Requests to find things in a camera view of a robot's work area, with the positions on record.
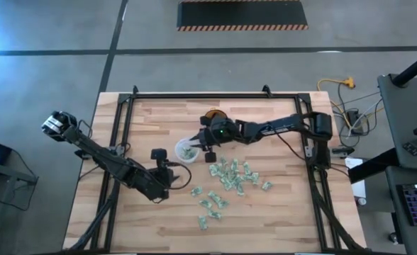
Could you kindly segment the white paper sheet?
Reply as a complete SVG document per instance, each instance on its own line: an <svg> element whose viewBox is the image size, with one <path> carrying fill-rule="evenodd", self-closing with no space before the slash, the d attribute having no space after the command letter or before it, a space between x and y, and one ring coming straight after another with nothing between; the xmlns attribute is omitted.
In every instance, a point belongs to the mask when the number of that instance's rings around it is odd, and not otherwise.
<svg viewBox="0 0 417 255"><path fill-rule="evenodd" d="M356 166L359 166L363 163L362 159L350 158L347 157L345 159L345 165L349 169L353 169ZM365 188L365 181L358 181L352 184L352 191L353 195L358 198L366 198L366 188Z"/></svg>

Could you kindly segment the black diagonal bar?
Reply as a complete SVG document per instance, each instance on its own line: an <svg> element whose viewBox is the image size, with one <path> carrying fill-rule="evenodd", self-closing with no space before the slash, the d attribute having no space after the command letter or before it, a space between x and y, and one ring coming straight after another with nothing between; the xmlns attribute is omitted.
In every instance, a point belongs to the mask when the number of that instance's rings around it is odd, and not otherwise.
<svg viewBox="0 0 417 255"><path fill-rule="evenodd" d="M399 166L396 149L389 149L380 155L368 159L358 166L348 169L348 175L351 184L357 183L369 178L375 174L385 171L388 166Z"/></svg>

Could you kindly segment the black aluminium table frame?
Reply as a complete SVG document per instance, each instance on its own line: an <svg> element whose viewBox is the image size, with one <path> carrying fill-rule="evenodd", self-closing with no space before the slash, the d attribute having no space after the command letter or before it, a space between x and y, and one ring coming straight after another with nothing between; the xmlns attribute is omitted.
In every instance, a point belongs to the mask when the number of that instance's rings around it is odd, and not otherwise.
<svg viewBox="0 0 417 255"><path fill-rule="evenodd" d="M230 118L262 123L294 113L331 114L325 92L176 92L102 93L92 120L92 137L103 146L126 143L127 156L151 167L151 151L167 150L193 137L200 117L219 109ZM333 254L370 255L349 178L339 164L316 172L304 160L314 151L313 140L297 132L266 137L243 145L216 149L219 157L247 162L264 191L247 183L245 195L226 191L209 173L203 156L176 170L179 188L155 204L139 192L115 185L92 161L82 165L65 241L64 255L99 254ZM197 186L203 193L191 196ZM219 209L208 197L213 191L229 205ZM211 209L199 205L212 203ZM208 216L213 210L220 220ZM208 229L200 230L198 216Z"/></svg>

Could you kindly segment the black hazard-striped floor mat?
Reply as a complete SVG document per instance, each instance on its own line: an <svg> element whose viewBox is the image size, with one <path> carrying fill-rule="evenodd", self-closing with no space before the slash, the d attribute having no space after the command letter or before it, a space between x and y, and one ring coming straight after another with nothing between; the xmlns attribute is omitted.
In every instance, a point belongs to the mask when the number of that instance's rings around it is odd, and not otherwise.
<svg viewBox="0 0 417 255"><path fill-rule="evenodd" d="M180 32L307 30L300 0L182 0Z"/></svg>

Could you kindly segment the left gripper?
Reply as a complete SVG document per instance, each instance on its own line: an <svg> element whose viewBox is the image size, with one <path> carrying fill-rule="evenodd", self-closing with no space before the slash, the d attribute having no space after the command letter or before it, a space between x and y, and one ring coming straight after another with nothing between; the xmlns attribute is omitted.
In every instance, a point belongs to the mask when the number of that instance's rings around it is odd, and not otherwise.
<svg viewBox="0 0 417 255"><path fill-rule="evenodd" d="M150 173L155 178L152 186L155 193L168 193L170 186L179 185L179 182L176 180L180 175L173 177L173 170L167 167L152 169Z"/></svg>

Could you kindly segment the black power strip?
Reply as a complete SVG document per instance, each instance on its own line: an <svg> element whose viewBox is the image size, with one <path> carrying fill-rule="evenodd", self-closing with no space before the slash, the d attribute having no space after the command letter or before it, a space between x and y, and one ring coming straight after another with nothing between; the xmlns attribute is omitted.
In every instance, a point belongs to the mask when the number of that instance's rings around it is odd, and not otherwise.
<svg viewBox="0 0 417 255"><path fill-rule="evenodd" d="M348 110L347 113L347 121L350 124L350 135L362 135L363 134L363 126L362 121L360 120L360 114L358 110Z"/></svg>

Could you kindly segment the small black clamp device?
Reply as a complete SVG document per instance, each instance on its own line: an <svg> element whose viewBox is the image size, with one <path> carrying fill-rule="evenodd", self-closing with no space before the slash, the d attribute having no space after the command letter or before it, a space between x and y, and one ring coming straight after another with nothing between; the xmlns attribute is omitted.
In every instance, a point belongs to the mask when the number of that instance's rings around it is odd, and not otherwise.
<svg viewBox="0 0 417 255"><path fill-rule="evenodd" d="M332 157L347 157L355 151L352 147L333 147L330 148L330 155Z"/></svg>

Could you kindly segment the black round pole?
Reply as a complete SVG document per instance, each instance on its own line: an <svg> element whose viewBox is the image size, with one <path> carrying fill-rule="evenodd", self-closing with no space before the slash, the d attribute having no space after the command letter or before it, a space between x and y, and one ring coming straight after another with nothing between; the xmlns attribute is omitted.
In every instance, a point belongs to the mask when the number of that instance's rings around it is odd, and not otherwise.
<svg viewBox="0 0 417 255"><path fill-rule="evenodd" d="M405 88L407 87L407 83L415 76L417 76L417 61L402 71L400 74L392 78L391 82L393 85L399 88Z"/></svg>

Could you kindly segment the small black controller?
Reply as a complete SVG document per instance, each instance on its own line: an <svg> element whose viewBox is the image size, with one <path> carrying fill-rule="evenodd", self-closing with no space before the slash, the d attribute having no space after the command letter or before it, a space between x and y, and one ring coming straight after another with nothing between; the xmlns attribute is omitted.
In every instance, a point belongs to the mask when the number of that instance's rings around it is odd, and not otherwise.
<svg viewBox="0 0 417 255"><path fill-rule="evenodd" d="M402 145L402 147L412 156L417 156L417 140L411 140Z"/></svg>

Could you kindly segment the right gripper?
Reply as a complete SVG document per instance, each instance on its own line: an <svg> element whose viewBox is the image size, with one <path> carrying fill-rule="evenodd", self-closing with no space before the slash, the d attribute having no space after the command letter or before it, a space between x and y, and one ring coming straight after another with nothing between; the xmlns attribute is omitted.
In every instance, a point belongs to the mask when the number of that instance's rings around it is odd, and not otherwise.
<svg viewBox="0 0 417 255"><path fill-rule="evenodd" d="M208 149L214 145L220 147L223 143L232 142L239 134L239 127L228 117L207 120L202 116L200 123L204 128L190 139L190 141L198 140L199 143L193 144L193 147L200 149Z"/></svg>

